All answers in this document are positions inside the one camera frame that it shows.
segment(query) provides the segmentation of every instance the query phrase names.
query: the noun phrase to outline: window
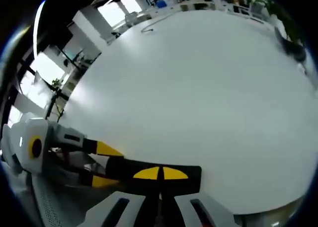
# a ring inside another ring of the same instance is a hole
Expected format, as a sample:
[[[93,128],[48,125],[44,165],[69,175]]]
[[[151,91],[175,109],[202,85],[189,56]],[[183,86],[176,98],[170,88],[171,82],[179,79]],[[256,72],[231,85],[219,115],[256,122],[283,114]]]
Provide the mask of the window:
[[[24,95],[26,95],[30,91],[33,82],[34,75],[30,71],[26,71],[20,83],[20,87]]]
[[[112,27],[125,20],[125,13],[123,10],[121,10],[116,2],[103,5],[98,8],[98,11]]]
[[[21,116],[22,116],[22,113],[14,106],[11,106],[9,119],[8,119],[8,126],[11,128],[13,124],[19,122],[21,119]]]
[[[27,71],[20,83],[22,93],[33,103],[45,109],[50,103],[53,93],[43,80],[36,83],[34,80],[35,76]]]
[[[40,52],[30,67],[38,72],[43,80],[51,84],[55,79],[61,79],[64,75],[64,70],[55,64],[44,53]]]
[[[136,2],[136,0],[120,0],[125,8],[128,10],[129,13],[132,12],[141,12],[142,9],[139,6],[139,4]]]

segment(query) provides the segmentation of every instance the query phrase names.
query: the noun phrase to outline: gray wall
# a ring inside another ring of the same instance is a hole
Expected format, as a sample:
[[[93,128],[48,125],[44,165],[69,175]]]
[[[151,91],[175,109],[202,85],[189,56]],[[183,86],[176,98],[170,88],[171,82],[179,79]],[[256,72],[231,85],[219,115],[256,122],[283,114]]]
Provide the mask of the gray wall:
[[[96,30],[91,22],[82,14],[81,10],[75,14],[73,21],[94,43],[99,51],[103,51],[103,49],[107,46],[106,41],[101,37],[101,34]]]
[[[32,102],[28,97],[18,93],[14,106],[23,114],[31,112],[39,117],[45,116],[45,110]]]
[[[69,30],[73,34],[73,37],[65,46],[66,50],[79,52],[80,50],[84,49],[84,54],[91,59],[95,59],[99,55],[99,49],[75,23],[69,26]]]
[[[64,70],[66,73],[69,73],[71,71],[70,66],[64,66],[64,60],[66,59],[63,57],[63,53],[60,53],[59,55],[56,55],[56,53],[50,48],[47,47],[43,53],[50,58],[56,65],[58,65],[62,70]]]
[[[146,10],[150,5],[146,2],[146,0],[136,0],[138,5],[141,7],[142,10]]]
[[[108,38],[111,35],[112,27],[96,8],[90,5],[83,8],[81,12],[103,38]]]
[[[124,14],[129,14],[129,11],[126,9],[126,7],[121,1],[118,1],[117,4],[121,8],[121,10],[123,10]]]

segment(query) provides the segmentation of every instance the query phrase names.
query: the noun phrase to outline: yellow circle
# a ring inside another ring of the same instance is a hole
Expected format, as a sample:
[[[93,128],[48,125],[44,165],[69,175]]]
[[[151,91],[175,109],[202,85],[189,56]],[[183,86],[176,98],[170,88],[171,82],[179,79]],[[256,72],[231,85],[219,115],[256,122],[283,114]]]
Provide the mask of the yellow circle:
[[[32,147],[33,147],[34,141],[37,140],[37,139],[41,140],[41,137],[38,136],[38,135],[34,135],[34,136],[30,139],[30,141],[29,141],[28,150],[29,150],[29,157],[30,157],[31,159],[34,159],[34,158],[35,158],[34,155],[33,155],[33,152],[32,152]]]

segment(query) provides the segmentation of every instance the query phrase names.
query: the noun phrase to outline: white table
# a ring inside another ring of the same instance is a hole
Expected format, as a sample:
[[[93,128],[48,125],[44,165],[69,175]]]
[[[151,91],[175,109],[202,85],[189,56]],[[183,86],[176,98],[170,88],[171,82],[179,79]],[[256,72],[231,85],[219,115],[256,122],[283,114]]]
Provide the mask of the white table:
[[[130,28],[97,58],[60,123],[127,158],[200,165],[234,214],[301,197],[317,160],[318,101],[262,24],[180,12]]]

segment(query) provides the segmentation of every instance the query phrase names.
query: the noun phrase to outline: white tabletop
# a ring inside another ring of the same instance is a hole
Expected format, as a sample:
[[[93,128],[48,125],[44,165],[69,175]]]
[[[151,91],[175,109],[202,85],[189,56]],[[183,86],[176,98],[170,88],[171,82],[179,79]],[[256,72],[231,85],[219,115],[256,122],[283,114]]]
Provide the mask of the white tabletop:
[[[219,11],[130,28],[88,69],[61,124],[127,158],[200,165],[234,214],[301,197],[317,159],[318,101],[272,31]]]

